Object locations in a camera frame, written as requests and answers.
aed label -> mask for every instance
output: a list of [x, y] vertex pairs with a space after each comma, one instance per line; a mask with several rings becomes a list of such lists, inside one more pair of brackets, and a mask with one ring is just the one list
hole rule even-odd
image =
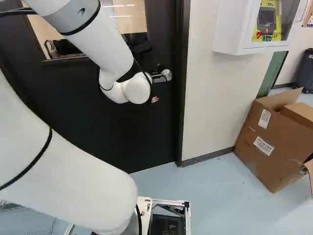
[[262, 42], [270, 42], [272, 41], [272, 36], [263, 36]]

green door frame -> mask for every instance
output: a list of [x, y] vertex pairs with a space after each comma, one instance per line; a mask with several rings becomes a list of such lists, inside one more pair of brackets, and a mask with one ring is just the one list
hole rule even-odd
[[288, 51], [274, 52], [272, 60], [270, 61], [270, 64], [268, 66], [268, 70], [264, 76], [264, 80], [258, 92], [257, 98], [264, 97], [269, 94], [269, 91], [275, 85], [275, 82], [278, 78], [287, 54]]

door lever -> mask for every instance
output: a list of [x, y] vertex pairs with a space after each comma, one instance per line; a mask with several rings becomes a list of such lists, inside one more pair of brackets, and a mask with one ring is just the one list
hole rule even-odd
[[156, 74], [151, 76], [153, 83], [158, 82], [169, 82], [173, 78], [173, 74], [170, 70], [163, 70], [161, 74]]

black door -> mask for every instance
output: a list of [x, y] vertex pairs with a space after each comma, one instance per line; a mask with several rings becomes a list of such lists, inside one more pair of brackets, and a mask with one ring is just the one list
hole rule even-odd
[[[153, 85], [159, 98], [153, 104], [113, 103], [99, 90], [99, 68], [89, 58], [42, 62], [45, 56], [27, 17], [0, 20], [0, 50], [14, 73], [11, 84], [27, 97], [26, 104], [68, 141], [128, 173], [177, 156], [176, 1], [144, 4], [147, 32], [125, 33], [124, 39], [144, 70], [174, 72], [172, 81]], [[18, 0], [0, 2], [1, 11], [21, 6]], [[136, 72], [134, 64], [119, 81]]]

floor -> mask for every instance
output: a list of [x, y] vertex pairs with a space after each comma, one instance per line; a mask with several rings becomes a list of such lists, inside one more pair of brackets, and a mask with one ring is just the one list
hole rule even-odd
[[[271, 94], [286, 90], [289, 89], [276, 89]], [[313, 106], [313, 94], [301, 94], [298, 102]], [[308, 176], [272, 194], [230, 153], [185, 168], [169, 163], [133, 173], [132, 177], [139, 195], [189, 200], [193, 235], [312, 234], [313, 200]], [[50, 234], [52, 230], [53, 235], [63, 234], [65, 221], [54, 223], [52, 217], [29, 210], [20, 213], [19, 225], [39, 231], [38, 235]], [[21, 227], [6, 230], [6, 226], [17, 224], [16, 217], [13, 220], [2, 215], [6, 220], [0, 219], [1, 234], [25, 234]], [[90, 235], [90, 230], [76, 227], [73, 234]]]

